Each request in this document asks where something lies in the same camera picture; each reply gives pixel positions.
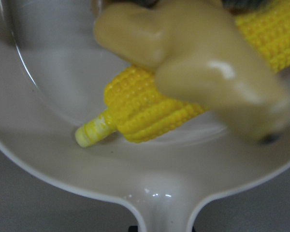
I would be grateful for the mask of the beige plastic dustpan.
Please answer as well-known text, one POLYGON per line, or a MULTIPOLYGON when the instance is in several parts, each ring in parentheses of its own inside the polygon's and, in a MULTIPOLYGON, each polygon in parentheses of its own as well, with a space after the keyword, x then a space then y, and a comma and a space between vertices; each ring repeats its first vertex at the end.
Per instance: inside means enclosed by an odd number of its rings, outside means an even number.
MULTIPOLYGON (((290 167, 290 126, 270 145, 232 136, 205 113, 155 140, 114 133, 81 148, 76 128, 104 110, 127 63, 92 36, 88 0, 0 0, 0 150, 72 193, 126 207, 142 232, 189 232, 209 202, 290 167)), ((283 79, 290 86, 290 68, 283 79)))

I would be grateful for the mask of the yellow toy corn cob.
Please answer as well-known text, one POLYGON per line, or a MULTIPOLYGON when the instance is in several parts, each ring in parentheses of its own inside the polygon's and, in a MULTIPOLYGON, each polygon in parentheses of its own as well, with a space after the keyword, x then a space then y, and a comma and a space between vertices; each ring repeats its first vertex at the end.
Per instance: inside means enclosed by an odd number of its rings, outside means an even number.
MULTIPOLYGON (((93 1, 97 17, 115 1, 93 1)), ((290 0, 211 1, 232 15, 244 40, 275 74, 290 66, 290 0)), ((157 2, 144 0, 136 4, 149 9, 157 2)), ((162 94, 156 86, 155 73, 133 63, 107 85, 104 101, 107 109, 76 131, 80 146, 91 146, 115 131, 128 141, 141 143, 210 109, 162 94)))

